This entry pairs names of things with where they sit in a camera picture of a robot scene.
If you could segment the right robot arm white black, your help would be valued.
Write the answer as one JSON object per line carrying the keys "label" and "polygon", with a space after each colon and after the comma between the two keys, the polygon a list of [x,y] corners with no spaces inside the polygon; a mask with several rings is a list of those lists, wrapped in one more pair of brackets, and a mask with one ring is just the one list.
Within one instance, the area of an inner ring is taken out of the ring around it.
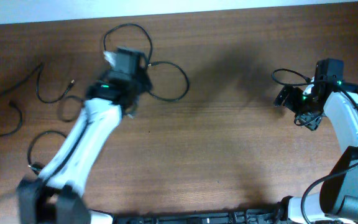
{"label": "right robot arm white black", "polygon": [[274,101],[294,113],[295,125],[310,131],[327,118],[341,150],[328,175],[314,181],[301,197],[285,200],[277,221],[358,223],[358,84],[346,82],[343,73],[343,61],[320,60],[313,78],[283,83]]}

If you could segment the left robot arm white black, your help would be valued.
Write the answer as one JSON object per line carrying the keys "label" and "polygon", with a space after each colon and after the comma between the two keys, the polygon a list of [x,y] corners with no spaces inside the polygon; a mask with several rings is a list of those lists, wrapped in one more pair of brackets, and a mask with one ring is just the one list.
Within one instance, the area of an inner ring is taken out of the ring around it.
{"label": "left robot arm white black", "polygon": [[111,68],[86,91],[80,115],[53,159],[36,179],[18,188],[21,223],[113,223],[110,213],[89,209],[82,196],[90,170],[104,143],[139,95],[152,87],[146,55],[119,47],[104,52]]}

